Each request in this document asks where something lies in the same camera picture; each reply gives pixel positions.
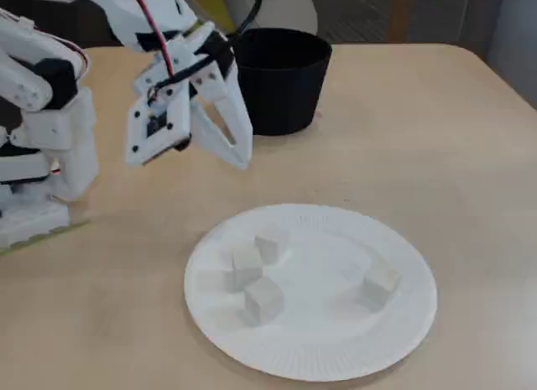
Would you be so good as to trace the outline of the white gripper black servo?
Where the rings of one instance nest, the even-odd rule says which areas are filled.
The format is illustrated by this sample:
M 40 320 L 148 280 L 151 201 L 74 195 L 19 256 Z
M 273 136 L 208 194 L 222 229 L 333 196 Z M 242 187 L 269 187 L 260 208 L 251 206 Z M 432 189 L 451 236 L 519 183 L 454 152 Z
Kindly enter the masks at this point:
M 167 97 L 174 97 L 176 87 L 195 75 L 190 80 L 197 90 L 190 103 L 193 142 L 246 169 L 253 154 L 253 127 L 238 84 L 237 67 L 231 66 L 234 54 L 226 37 L 208 21 L 186 37 L 173 38 L 167 49 L 174 72 L 167 83 Z

